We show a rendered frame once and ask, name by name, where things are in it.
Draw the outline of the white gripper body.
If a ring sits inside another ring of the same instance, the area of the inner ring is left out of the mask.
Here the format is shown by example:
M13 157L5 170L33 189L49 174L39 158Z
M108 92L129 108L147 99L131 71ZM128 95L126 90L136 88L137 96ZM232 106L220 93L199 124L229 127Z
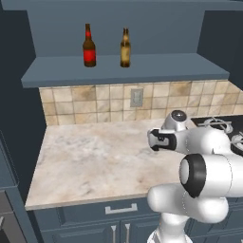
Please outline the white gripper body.
M153 151L158 151L160 149L161 140L159 138L159 129L153 128L147 132L147 139L150 148Z

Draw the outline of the blue-grey open cabinet door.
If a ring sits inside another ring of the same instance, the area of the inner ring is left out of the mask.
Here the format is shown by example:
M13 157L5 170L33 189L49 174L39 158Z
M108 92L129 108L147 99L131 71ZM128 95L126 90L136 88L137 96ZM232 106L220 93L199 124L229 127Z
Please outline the blue-grey open cabinet door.
M206 10L197 53L230 73L243 90L243 10Z

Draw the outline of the blue-grey tall cabinet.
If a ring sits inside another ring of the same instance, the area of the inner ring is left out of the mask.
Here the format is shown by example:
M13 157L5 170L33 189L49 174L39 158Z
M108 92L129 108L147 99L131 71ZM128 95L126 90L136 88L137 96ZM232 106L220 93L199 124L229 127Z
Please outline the blue-grey tall cabinet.
M44 243L25 204L46 132L37 88L22 77L35 59L28 13L0 0L0 191L5 191L27 243Z

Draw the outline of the black hob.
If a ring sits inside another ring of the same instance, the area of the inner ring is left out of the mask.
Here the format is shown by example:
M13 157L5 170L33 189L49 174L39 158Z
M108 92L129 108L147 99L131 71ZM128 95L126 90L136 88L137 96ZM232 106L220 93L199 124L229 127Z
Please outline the black hob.
M231 150L243 157L243 115L192 118L196 126L208 126L225 132Z

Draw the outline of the blue-grey cupboard door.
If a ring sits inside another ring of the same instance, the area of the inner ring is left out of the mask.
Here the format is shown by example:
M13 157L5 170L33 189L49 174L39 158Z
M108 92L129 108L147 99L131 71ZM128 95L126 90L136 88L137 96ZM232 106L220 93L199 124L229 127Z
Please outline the blue-grey cupboard door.
M116 225L116 243L120 243L120 223L107 222L60 230L51 235L53 243L112 243L111 226Z
M129 243L147 243L148 237L159 225L159 215L147 215L122 220L120 228L121 243L125 241L125 223L130 223Z

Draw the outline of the brown bottle with yellow label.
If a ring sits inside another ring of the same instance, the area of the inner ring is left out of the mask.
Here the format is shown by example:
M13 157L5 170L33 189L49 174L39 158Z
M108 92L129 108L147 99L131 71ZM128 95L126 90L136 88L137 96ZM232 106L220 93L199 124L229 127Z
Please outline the brown bottle with yellow label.
M131 45L129 41L129 30L128 28L123 29L123 36L121 40L121 67L130 66L130 50Z

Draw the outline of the blue-grey drawer front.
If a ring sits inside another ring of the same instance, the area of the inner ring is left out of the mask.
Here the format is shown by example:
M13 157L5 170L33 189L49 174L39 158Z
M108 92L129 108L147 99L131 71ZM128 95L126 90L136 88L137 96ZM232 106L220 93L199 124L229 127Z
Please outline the blue-grey drawer front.
M112 209L130 207L132 203L137 203L136 212L106 215L104 207L110 206ZM89 221L108 220L114 218L123 218L130 216L152 215L154 212L148 206L145 197L106 201L84 205L66 206L57 210L62 225L80 224Z

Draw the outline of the brown bottle with red label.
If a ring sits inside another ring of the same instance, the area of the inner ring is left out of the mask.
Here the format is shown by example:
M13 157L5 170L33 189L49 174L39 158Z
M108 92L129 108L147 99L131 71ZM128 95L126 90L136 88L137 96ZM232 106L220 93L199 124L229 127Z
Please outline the brown bottle with red label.
M93 67L96 65L96 47L92 40L90 25L85 25L85 40L83 43L84 65Z

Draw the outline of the blue-grey cupboard front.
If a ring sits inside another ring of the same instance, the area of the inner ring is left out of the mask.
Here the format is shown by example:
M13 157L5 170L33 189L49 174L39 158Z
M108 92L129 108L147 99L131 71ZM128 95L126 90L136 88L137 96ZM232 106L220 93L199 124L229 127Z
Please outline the blue-grey cupboard front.
M227 200L229 212L220 223L189 220L186 233L193 243L243 243L243 197L228 197Z

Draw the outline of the grey oven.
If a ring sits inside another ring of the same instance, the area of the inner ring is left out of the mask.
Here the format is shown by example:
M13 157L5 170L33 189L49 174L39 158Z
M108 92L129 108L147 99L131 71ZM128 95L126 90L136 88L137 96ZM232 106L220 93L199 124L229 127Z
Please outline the grey oven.
M27 243L5 191L0 191L0 243Z

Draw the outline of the grey wall outlet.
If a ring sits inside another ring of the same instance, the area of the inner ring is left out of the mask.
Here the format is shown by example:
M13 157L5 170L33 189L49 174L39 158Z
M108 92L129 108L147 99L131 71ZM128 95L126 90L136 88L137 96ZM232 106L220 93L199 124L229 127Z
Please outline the grey wall outlet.
M142 107L142 100L143 100L143 89L142 88L132 89L130 106L131 107Z

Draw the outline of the blue-grey open wall cabinet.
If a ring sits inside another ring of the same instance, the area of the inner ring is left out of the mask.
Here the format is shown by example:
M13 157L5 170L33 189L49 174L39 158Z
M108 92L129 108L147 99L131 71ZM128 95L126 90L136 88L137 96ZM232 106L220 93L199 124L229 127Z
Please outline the blue-grey open wall cabinet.
M230 73L197 53L206 10L243 10L234 0L29 0L36 57L25 87L226 79ZM85 25L96 65L84 65ZM123 29L130 66L121 67Z

